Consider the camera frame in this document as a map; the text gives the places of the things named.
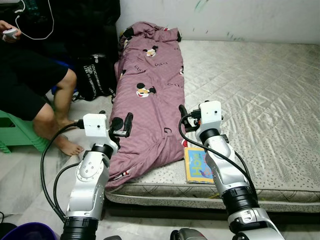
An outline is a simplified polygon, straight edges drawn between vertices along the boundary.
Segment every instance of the pink blanket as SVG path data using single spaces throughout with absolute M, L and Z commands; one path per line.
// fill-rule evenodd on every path
M 116 97 L 110 119 L 133 113 L 131 135 L 111 158 L 107 187 L 183 158 L 178 131 L 185 103 L 183 59 L 177 28 L 137 22 L 120 38 Z

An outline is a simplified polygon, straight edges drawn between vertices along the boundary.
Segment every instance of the hand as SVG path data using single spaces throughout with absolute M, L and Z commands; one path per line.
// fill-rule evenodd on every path
M 9 29 L 16 29 L 17 32 L 14 34 L 14 36 L 16 37 L 16 39 L 12 38 L 12 37 L 7 37 L 7 36 L 3 36 L 2 40 L 4 40 L 5 42 L 7 43 L 15 43 L 17 40 L 20 39 L 20 36 L 21 36 L 21 31 L 16 28 L 15 26 L 12 26 L 10 25 L 9 23 L 3 21 L 3 20 L 0 20 L 0 35 L 2 36 L 2 32 L 5 31 L 5 30 L 9 30 Z

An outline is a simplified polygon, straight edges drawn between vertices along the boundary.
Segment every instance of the white mattress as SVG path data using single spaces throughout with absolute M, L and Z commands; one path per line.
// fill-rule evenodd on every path
M 259 203 L 320 212 L 319 46 L 182 41 L 185 107 L 222 105 L 222 133 L 245 160 Z M 187 184 L 183 161 L 106 194 L 113 202 L 223 209 L 214 184 Z

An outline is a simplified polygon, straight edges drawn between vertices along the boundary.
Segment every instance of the wall stain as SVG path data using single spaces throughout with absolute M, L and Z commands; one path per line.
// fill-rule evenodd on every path
M 199 0 L 195 5 L 194 11 L 200 13 L 205 8 L 207 2 L 209 2 L 209 0 Z
M 236 37 L 234 36 L 234 34 L 232 34 L 232 32 L 227 32 L 226 34 L 227 38 L 231 41 L 237 41 L 237 42 L 244 42 L 245 39 L 243 37 Z

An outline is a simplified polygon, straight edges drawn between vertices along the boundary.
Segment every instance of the book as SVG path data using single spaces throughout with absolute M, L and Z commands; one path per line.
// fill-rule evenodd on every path
M 188 183 L 214 183 L 212 171 L 206 163 L 206 152 L 203 148 L 185 147 L 184 163 Z

